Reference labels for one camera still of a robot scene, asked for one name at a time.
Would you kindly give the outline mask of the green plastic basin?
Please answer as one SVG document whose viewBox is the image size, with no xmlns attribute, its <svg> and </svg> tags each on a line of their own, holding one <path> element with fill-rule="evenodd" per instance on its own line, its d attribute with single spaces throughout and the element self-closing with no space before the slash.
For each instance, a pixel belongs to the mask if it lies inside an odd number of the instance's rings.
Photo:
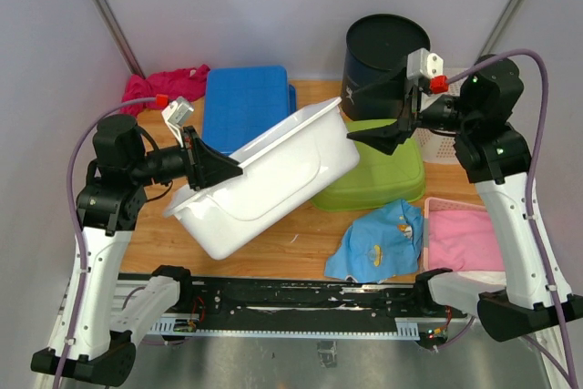
<svg viewBox="0 0 583 389">
<path fill-rule="evenodd" d="M 415 139 L 406 140 L 392 155 L 362 142 L 355 146 L 359 163 L 311 198 L 316 208 L 328 212 L 367 210 L 395 200 L 412 203 L 424 196 L 424 163 Z"/>
</svg>

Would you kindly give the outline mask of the white plastic tub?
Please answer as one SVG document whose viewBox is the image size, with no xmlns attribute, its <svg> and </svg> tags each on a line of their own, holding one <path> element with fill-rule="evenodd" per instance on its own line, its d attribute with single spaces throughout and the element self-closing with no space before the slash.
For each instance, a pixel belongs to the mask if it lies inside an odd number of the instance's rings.
<svg viewBox="0 0 583 389">
<path fill-rule="evenodd" d="M 223 260 L 352 170 L 360 155 L 330 98 L 311 104 L 231 154 L 242 173 L 207 189 L 178 189 L 175 218 L 214 260 Z"/>
</svg>

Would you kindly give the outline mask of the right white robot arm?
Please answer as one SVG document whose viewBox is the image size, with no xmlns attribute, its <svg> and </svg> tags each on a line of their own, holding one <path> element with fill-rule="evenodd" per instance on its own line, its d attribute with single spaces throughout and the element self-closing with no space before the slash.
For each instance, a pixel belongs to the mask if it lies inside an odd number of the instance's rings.
<svg viewBox="0 0 583 389">
<path fill-rule="evenodd" d="M 493 224 L 506 281 L 489 284 L 440 268 L 416 278 L 414 308 L 432 316 L 449 306 L 475 316 L 487 334 L 505 342 L 582 316 L 576 295 L 557 265 L 537 204 L 538 150 L 510 124 L 524 91 L 514 53 L 482 56 L 452 80 L 442 58 L 425 49 L 409 54 L 398 68 L 372 84 L 399 89 L 395 120 L 354 131 L 350 139 L 392 154 L 419 128 L 450 134 L 455 155 L 476 187 Z"/>
</svg>

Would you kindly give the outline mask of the white perforated basket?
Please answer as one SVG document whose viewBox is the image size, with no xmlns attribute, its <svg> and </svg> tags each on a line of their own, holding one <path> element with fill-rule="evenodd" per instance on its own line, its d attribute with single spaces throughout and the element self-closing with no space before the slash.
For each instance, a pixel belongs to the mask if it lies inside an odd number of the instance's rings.
<svg viewBox="0 0 583 389">
<path fill-rule="evenodd" d="M 445 68 L 445 75 L 453 77 L 462 73 L 464 68 Z M 462 81 L 458 81 L 449 86 L 447 94 L 454 97 L 460 95 Z M 454 139 L 439 136 L 428 129 L 417 129 L 413 134 L 413 139 L 417 142 L 424 163 L 439 165 L 457 165 L 459 161 L 455 156 Z"/>
</svg>

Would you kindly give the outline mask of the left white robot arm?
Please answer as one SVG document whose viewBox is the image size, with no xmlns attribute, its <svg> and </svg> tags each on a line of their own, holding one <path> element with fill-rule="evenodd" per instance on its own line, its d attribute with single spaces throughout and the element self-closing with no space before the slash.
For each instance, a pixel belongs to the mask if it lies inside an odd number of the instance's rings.
<svg viewBox="0 0 583 389">
<path fill-rule="evenodd" d="M 63 324 L 30 364 L 56 384 L 66 377 L 121 386 L 151 326 L 167 310 L 189 311 L 195 301 L 189 270 L 161 265 L 120 315 L 112 313 L 120 264 L 148 201 L 145 188 L 186 178 L 191 188 L 206 189 L 242 173 L 235 159 L 207 146 L 192 127 L 179 129 L 173 147 L 146 151 L 150 139 L 130 115 L 97 123 L 96 157 L 87 167 L 86 185 L 70 197 L 77 250 Z"/>
</svg>

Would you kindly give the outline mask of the blue plastic tub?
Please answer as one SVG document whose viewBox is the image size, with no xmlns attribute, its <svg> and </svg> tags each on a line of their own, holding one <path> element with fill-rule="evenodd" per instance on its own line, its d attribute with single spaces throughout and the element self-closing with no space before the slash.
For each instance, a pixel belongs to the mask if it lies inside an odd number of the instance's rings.
<svg viewBox="0 0 583 389">
<path fill-rule="evenodd" d="M 296 90 L 282 66 L 213 69 L 207 80 L 201 137 L 229 155 L 296 109 Z"/>
</svg>

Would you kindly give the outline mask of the large black cylindrical container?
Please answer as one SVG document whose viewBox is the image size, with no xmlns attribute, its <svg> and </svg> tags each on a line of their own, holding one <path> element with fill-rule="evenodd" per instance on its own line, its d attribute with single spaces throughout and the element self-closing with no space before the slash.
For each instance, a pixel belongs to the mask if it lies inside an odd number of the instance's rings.
<svg viewBox="0 0 583 389">
<path fill-rule="evenodd" d="M 351 120 L 396 118 L 404 89 L 400 77 L 371 91 L 365 88 L 400 73 L 410 53 L 430 47 L 425 30 L 400 15 L 368 15 L 354 22 L 346 33 L 341 89 L 344 114 Z"/>
</svg>

